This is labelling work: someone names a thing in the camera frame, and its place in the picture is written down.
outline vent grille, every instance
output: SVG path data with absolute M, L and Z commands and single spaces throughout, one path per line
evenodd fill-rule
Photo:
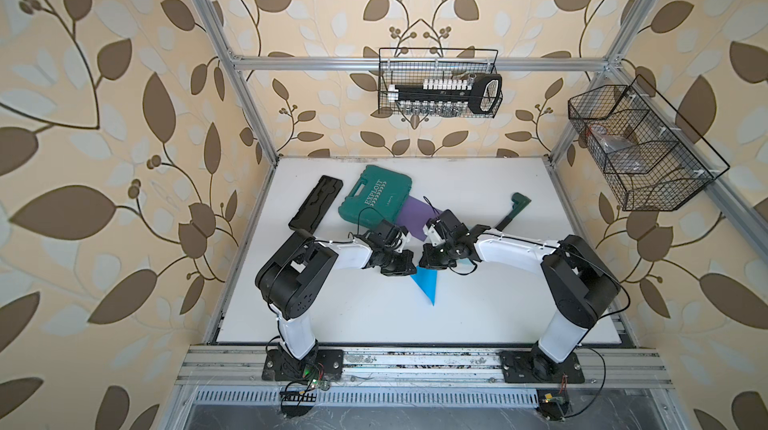
M 199 405 L 272 406 L 280 403 L 282 387 L 205 386 L 197 391 Z M 315 390 L 315 405 L 322 406 L 419 406 L 461 408 L 536 408 L 532 388 L 348 388 Z

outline blue triangle paper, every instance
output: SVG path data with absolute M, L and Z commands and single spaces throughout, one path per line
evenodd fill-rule
M 437 270 L 423 269 L 420 266 L 416 267 L 416 274 L 411 275 L 413 281 L 416 282 L 418 288 L 424 291 L 432 305 L 435 305 L 435 290 L 437 287 Z

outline white board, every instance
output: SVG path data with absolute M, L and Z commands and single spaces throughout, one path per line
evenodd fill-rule
M 410 176 L 410 195 L 426 196 L 450 209 L 471 228 L 494 226 L 512 207 L 514 192 L 531 198 L 506 228 L 511 235 L 562 239 L 572 233 L 562 204 L 538 158 L 465 159 L 281 159 L 226 309 L 218 342 L 266 342 L 277 335 L 254 281 L 291 235 L 288 222 L 322 175 L 344 182 L 322 220 L 318 239 L 346 240 L 356 225 L 341 219 L 343 202 L 366 165 Z M 422 242 L 410 249 L 421 257 Z M 386 277 L 376 269 L 334 270 L 310 308 L 312 329 L 326 343 L 534 343 L 555 307 L 542 274 L 497 263 L 481 263 L 472 275 L 438 273 L 436 302 L 409 276 Z M 602 319 L 584 343 L 619 343 L 610 319 Z

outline black wire basket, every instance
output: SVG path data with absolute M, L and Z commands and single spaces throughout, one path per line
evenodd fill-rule
M 568 119 L 605 176 L 621 208 L 671 212 L 730 168 L 717 150 L 660 93 L 685 132 L 667 124 L 648 104 L 652 88 L 639 76 L 630 85 L 605 85 L 568 100 Z M 695 135 L 696 147 L 684 134 Z M 718 160 L 697 156 L 709 149 Z
M 379 49 L 379 112 L 493 118 L 502 104 L 497 50 Z

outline green tool case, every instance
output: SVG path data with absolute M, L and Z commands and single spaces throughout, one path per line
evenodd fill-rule
M 339 206 L 339 215 L 347 222 L 372 229 L 382 217 L 394 223 L 411 191 L 411 178 L 378 166 L 368 165 L 350 194 Z M 376 209 L 360 213 L 365 207 Z

